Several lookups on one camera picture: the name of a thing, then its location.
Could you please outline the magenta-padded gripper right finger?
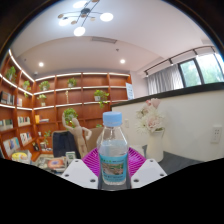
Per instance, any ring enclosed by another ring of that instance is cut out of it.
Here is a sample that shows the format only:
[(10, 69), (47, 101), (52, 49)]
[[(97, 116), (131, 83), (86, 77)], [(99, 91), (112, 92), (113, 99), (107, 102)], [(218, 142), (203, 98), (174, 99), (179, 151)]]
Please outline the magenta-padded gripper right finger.
[(166, 176), (154, 159), (146, 159), (133, 148), (128, 152), (128, 173), (132, 189), (141, 188)]

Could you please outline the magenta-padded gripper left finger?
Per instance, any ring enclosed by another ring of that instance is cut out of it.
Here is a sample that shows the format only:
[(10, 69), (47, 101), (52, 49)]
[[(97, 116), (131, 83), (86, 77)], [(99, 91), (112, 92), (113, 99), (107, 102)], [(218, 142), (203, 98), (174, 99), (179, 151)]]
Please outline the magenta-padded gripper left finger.
[(97, 189), (99, 174), (99, 155), (97, 149), (93, 149), (83, 159), (74, 159), (62, 178), (84, 188)]

